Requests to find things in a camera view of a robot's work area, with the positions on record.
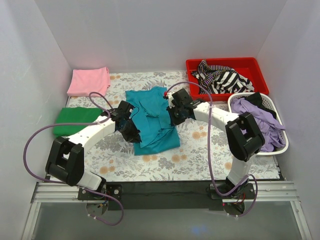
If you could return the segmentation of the teal t-shirt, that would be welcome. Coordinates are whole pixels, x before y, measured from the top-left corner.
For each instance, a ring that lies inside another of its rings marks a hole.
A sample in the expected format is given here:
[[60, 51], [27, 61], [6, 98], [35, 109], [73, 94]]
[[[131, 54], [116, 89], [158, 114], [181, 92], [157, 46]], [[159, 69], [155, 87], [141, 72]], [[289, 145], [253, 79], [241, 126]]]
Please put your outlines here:
[[167, 111], [166, 91], [165, 87], [155, 86], [150, 90], [125, 92], [126, 101], [136, 107], [133, 122], [141, 138], [141, 142], [133, 145], [136, 156], [154, 155], [181, 145], [178, 131], [171, 125]]

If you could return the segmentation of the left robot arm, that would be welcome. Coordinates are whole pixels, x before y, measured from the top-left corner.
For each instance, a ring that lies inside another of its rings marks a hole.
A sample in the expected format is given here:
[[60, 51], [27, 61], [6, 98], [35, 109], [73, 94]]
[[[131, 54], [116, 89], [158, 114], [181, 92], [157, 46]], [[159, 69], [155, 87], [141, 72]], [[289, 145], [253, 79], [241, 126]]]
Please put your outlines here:
[[138, 108], [121, 101], [117, 108], [103, 112], [89, 126], [68, 137], [58, 137], [53, 143], [45, 166], [47, 174], [73, 187], [89, 189], [95, 200], [106, 196], [106, 180], [85, 169], [87, 152], [104, 137], [120, 132], [128, 143], [140, 143], [140, 131], [131, 117]]

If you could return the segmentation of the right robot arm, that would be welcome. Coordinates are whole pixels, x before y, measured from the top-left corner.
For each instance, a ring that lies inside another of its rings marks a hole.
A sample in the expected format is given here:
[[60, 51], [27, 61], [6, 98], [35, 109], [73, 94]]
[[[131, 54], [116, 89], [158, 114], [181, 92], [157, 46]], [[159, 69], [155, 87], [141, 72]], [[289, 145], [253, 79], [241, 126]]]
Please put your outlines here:
[[215, 192], [221, 197], [237, 199], [243, 195], [253, 159], [265, 144], [265, 139], [253, 115], [249, 112], [232, 113], [213, 106], [212, 102], [193, 100], [183, 88], [174, 93], [165, 92], [163, 98], [168, 100], [166, 110], [172, 126], [180, 125], [186, 119], [193, 119], [208, 123], [208, 135], [211, 134], [212, 126], [226, 134], [233, 157], [231, 170], [225, 183], [218, 186], [213, 176], [211, 153], [208, 150], [211, 181]]

